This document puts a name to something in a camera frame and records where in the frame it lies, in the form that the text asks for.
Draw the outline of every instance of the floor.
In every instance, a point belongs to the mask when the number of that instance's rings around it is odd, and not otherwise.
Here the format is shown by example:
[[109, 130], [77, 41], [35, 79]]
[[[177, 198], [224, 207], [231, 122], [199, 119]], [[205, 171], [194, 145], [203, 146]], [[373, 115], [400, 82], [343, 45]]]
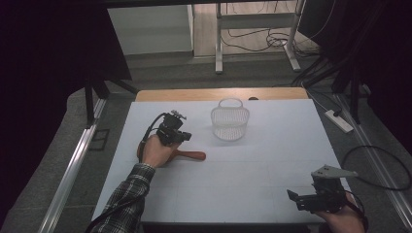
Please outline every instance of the floor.
[[[281, 14], [293, 12], [295, 7], [296, 1], [228, 3], [222, 4], [221, 13], [222, 15]], [[194, 56], [215, 55], [216, 24], [216, 4], [194, 5]], [[289, 28], [270, 30], [270, 34], [289, 34], [289, 32]], [[223, 54], [283, 51], [282, 48], [268, 46], [266, 42], [268, 33], [269, 30], [266, 28], [222, 30]], [[287, 36], [279, 34], [274, 34], [273, 37], [287, 38]], [[296, 33], [295, 40], [302, 50], [317, 50], [317, 45], [299, 32]]]
[[[299, 58], [299, 63], [306, 68], [314, 59]], [[133, 77], [129, 83], [141, 89], [283, 86], [291, 83], [296, 77], [296, 73], [292, 72], [288, 60], [282, 53], [229, 56], [226, 58], [225, 70], [221, 75], [216, 75], [214, 72], [214, 59], [207, 57], [195, 59], [183, 55], [128, 57], [128, 64]], [[326, 79], [313, 89], [331, 97], [329, 85], [332, 81], [333, 79]], [[105, 106], [103, 119], [98, 125], [98, 130], [110, 132], [107, 144], [103, 149], [98, 140], [90, 145], [90, 150], [54, 232], [83, 232], [86, 229], [110, 168], [122, 125], [127, 116], [128, 105], [134, 100], [134, 95], [112, 83], [108, 85], [112, 94]], [[322, 94], [312, 93], [326, 108], [336, 108]], [[85, 127], [84, 98], [84, 91], [80, 90], [68, 99], [66, 116], [47, 154], [29, 185], [9, 211], [0, 232], [36, 232], [39, 229]], [[322, 107], [317, 105], [317, 108], [335, 154], [341, 161], [347, 151], [360, 143], [354, 134], [343, 133], [328, 120]], [[391, 151], [407, 167], [412, 167], [410, 154], [368, 108], [366, 99], [360, 100], [360, 120], [373, 145]], [[357, 155], [348, 161], [347, 169], [358, 171], [362, 176], [376, 182], [377, 179], [362, 151], [358, 151]], [[385, 162], [397, 181], [402, 183], [407, 181], [401, 167], [395, 161], [386, 157], [383, 159], [386, 159]], [[349, 184], [366, 208], [370, 232], [407, 232], [386, 191], [369, 187], [357, 180], [350, 180]], [[404, 194], [412, 203], [411, 191]]]

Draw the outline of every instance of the plaid shirt sleeve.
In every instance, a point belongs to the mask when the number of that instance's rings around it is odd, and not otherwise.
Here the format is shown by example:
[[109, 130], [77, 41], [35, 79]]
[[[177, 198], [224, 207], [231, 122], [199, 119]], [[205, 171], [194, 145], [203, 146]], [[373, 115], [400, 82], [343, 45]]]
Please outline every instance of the plaid shirt sleeve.
[[147, 164], [138, 163], [134, 165], [127, 179], [112, 193], [103, 213], [122, 203], [136, 198], [143, 198], [139, 202], [106, 217], [94, 226], [91, 232], [138, 232], [140, 216], [145, 208], [144, 195], [149, 191], [149, 185], [154, 174], [155, 169]]

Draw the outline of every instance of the table surface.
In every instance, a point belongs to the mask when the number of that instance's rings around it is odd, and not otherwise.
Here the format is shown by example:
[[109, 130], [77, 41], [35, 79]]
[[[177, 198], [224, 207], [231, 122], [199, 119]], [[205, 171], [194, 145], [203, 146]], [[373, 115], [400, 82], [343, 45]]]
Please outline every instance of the table surface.
[[260, 87], [142, 90], [137, 94], [136, 101], [205, 101], [231, 96], [241, 100], [251, 97], [261, 100], [308, 98], [306, 90], [301, 87]]
[[[236, 142], [223, 142], [211, 133], [210, 111], [217, 106], [218, 100], [228, 96], [263, 100], [244, 101], [251, 117], [248, 132]], [[144, 90], [136, 100], [127, 116], [95, 216], [99, 215], [113, 189], [127, 176], [128, 168], [133, 166], [136, 135], [142, 134], [147, 122], [158, 113], [168, 112], [172, 107], [188, 117], [182, 130], [193, 133], [190, 142], [181, 145], [182, 150], [203, 150], [207, 159], [203, 162], [178, 159], [157, 169], [142, 220], [186, 223], [320, 221], [316, 216], [298, 211], [286, 193], [286, 189], [291, 189], [300, 195], [313, 194], [310, 173], [325, 163], [339, 166], [315, 106], [307, 99], [304, 89]]]

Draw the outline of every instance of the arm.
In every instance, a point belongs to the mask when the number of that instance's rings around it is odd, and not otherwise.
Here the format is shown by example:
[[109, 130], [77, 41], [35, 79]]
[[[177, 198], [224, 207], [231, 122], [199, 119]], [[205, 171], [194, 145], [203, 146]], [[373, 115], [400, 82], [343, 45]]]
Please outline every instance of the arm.
[[165, 147], [156, 135], [151, 136], [143, 151], [143, 163], [136, 164], [127, 179], [116, 188], [103, 213], [123, 203], [139, 201], [101, 220], [91, 232], [138, 232], [140, 217], [145, 208], [144, 197], [149, 192], [155, 168], [163, 165], [178, 146]]

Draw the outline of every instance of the clear plastic basket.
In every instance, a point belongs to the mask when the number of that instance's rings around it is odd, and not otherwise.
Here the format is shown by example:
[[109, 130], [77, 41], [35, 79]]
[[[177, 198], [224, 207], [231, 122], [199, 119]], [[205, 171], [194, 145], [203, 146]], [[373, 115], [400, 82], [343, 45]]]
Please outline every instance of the clear plastic basket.
[[[223, 107], [222, 102], [235, 100], [240, 103], [239, 107]], [[235, 141], [243, 137], [246, 133], [246, 125], [249, 120], [249, 110], [243, 107], [243, 103], [238, 98], [224, 98], [219, 102], [219, 106], [211, 113], [213, 123], [213, 133], [225, 141]]]

